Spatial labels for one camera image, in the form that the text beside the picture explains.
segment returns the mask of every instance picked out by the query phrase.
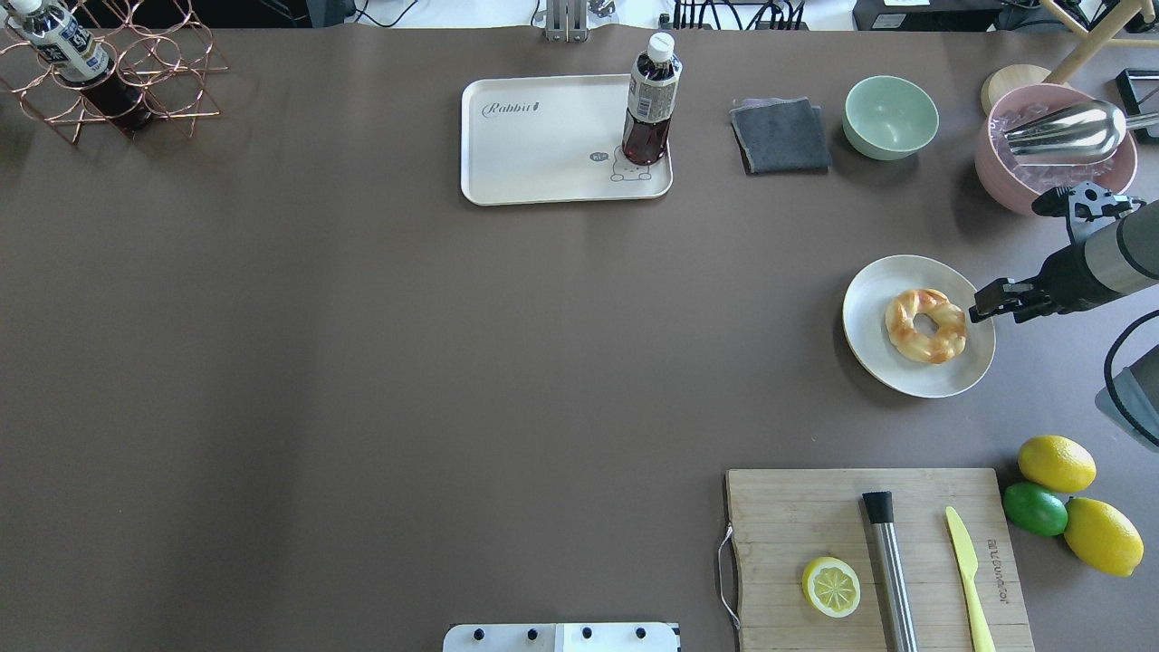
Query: pink bowl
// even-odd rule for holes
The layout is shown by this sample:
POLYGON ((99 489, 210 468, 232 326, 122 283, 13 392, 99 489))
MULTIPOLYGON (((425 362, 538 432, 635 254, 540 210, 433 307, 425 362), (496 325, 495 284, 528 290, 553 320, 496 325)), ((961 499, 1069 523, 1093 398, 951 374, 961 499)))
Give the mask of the pink bowl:
MULTIPOLYGON (((1033 215, 1035 212, 1030 210, 1030 202, 1050 189, 1036 190, 1027 185, 1014 176, 1011 168, 1003 162, 991 139, 996 117, 1019 115, 1032 104, 1044 104, 1049 111, 1056 111, 1091 98, 1086 93, 1067 86, 1034 83, 1015 88, 994 102, 990 115, 986 116, 986 123, 978 132, 978 146, 974 154, 974 168, 978 171, 978 180, 982 181, 982 185, 990 192, 990 196, 1019 214, 1033 215)), ((1111 154, 1110 161, 1113 167, 1095 175, 1092 181, 1114 192, 1122 192, 1135 180, 1135 170, 1139 162, 1135 138, 1131 135, 1124 138, 1115 153, 1111 154)))

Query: cutting board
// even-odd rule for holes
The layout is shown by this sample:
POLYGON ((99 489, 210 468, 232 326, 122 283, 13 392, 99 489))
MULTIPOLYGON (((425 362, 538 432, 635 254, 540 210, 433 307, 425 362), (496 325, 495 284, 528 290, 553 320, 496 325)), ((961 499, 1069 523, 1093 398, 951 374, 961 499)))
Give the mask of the cutting board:
POLYGON ((993 469, 731 470, 728 505, 739 580, 741 652, 889 650, 880 569, 861 495, 894 493, 894 519, 918 647, 972 652, 946 526, 961 514, 978 554, 975 585, 999 652, 1033 652, 1014 551, 993 469), (861 606, 830 618, 801 591, 804 566, 845 561, 861 606))

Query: yellow lemon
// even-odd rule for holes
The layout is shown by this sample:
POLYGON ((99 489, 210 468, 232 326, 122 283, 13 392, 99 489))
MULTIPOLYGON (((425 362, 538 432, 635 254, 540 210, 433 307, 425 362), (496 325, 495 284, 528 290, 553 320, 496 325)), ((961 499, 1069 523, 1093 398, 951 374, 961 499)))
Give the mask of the yellow lemon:
POLYGON ((1032 483, 1058 493, 1080 492, 1094 482, 1094 459, 1058 435, 1032 438, 1018 452, 1018 468, 1032 483))
POLYGON ((804 567, 801 588, 822 614, 844 618, 861 603, 861 583, 848 564, 836 557, 818 557, 804 567))
POLYGON ((1063 539, 1079 559, 1111 576, 1128 577, 1143 561, 1143 539, 1122 512, 1101 500, 1072 498, 1063 539))

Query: knife handle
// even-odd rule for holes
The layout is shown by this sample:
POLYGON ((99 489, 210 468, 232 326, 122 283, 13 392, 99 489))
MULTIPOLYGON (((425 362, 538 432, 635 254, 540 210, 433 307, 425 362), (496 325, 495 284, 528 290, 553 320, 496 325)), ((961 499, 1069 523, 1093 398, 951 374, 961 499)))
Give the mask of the knife handle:
POLYGON ((994 652, 994 639, 990 637, 986 615, 982 613, 982 600, 974 579, 962 578, 965 585, 965 610, 970 614, 970 638, 974 640, 974 652, 994 652))

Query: cartoon bear drawing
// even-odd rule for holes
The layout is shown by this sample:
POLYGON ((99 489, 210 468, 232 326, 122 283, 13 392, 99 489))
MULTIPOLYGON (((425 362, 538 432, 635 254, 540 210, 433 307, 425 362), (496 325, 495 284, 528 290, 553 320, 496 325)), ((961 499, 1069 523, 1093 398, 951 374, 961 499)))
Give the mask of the cartoon bear drawing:
POLYGON ((649 166, 636 164, 624 155, 621 147, 615 148, 615 160, 612 162, 612 181, 648 181, 651 173, 649 166))

